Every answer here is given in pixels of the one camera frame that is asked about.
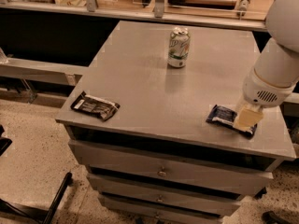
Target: gray table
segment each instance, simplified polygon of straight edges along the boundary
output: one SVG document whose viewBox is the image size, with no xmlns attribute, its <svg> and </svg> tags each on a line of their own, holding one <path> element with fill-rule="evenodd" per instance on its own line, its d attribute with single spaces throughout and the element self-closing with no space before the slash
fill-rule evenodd
<svg viewBox="0 0 299 224">
<path fill-rule="evenodd" d="M 279 107 L 265 110 L 252 139 L 206 123 L 215 104 L 235 108 L 260 54 L 251 32 L 189 27 L 187 65 L 176 69 L 167 65 L 173 27 L 121 21 L 57 121 L 103 205 L 183 223 L 219 223 L 295 153 Z M 82 91 L 121 108 L 107 122 L 76 113 L 70 105 Z M 171 201 L 174 193 L 184 201 Z"/>
</svg>

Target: soda can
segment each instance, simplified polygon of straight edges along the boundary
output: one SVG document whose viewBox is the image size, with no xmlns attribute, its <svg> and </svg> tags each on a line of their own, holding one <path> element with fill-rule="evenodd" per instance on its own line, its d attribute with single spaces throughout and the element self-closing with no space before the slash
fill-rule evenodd
<svg viewBox="0 0 299 224">
<path fill-rule="evenodd" d="M 168 64 L 173 67 L 186 65 L 190 46 L 190 33 L 188 28 L 175 27 L 170 34 Z"/>
</svg>

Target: terrazzo floor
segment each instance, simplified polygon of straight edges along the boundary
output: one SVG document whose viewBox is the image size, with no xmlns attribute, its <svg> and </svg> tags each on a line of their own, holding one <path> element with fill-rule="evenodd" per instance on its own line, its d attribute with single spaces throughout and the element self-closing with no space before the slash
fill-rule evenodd
<svg viewBox="0 0 299 224">
<path fill-rule="evenodd" d="M 13 91 L 0 90 L 0 124 L 6 130 L 3 136 L 13 141 L 0 157 L 0 198 L 48 209 L 65 174 L 71 172 L 73 184 L 66 189 L 52 223 L 134 224 L 138 217 L 100 205 L 96 191 L 85 177 L 85 167 L 74 159 L 64 126 L 55 121 L 65 98 L 39 94 L 29 105 L 28 97 L 26 92 L 19 96 Z M 298 163 L 280 165 L 267 194 L 259 200 L 244 199 L 231 217 L 224 218 L 224 224 L 260 224 L 262 213 L 270 210 L 292 224 L 299 224 Z M 145 224 L 157 222 L 146 217 L 143 220 Z M 0 224 L 14 223 L 35 222 L 0 213 Z"/>
</svg>

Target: black chair leg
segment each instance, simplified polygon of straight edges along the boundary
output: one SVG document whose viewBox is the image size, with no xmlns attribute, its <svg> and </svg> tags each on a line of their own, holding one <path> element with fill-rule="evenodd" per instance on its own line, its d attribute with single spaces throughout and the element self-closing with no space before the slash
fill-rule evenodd
<svg viewBox="0 0 299 224">
<path fill-rule="evenodd" d="M 135 224 L 144 224 L 142 218 L 138 218 L 135 220 Z M 158 220 L 157 224 L 164 224 L 161 220 Z"/>
<path fill-rule="evenodd" d="M 4 128 L 0 125 L 0 156 L 7 150 L 7 148 L 11 145 L 12 141 L 9 138 L 1 137 L 4 132 Z"/>
<path fill-rule="evenodd" d="M 264 224 L 291 224 L 291 222 L 278 217 L 273 211 L 263 213 L 262 219 Z"/>
<path fill-rule="evenodd" d="M 64 181 L 62 182 L 60 188 L 57 191 L 57 194 L 49 210 L 38 209 L 38 208 L 34 208 L 26 205 L 20 205 L 16 203 L 8 203 L 0 199 L 0 212 L 9 213 L 20 217 L 31 218 L 36 223 L 40 223 L 40 224 L 50 224 L 57 210 L 57 207 L 64 196 L 64 192 L 67 186 L 71 183 L 71 181 L 72 181 L 72 174 L 67 173 L 64 177 Z"/>
</svg>

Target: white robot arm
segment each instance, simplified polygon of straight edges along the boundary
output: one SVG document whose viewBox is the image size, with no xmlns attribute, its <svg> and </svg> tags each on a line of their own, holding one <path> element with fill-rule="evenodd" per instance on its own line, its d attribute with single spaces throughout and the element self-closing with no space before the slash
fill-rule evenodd
<svg viewBox="0 0 299 224">
<path fill-rule="evenodd" d="M 280 105 L 299 81 L 299 0 L 276 0 L 266 17 L 272 38 L 243 84 L 234 127 L 246 131 L 263 118 L 263 108 Z"/>
</svg>

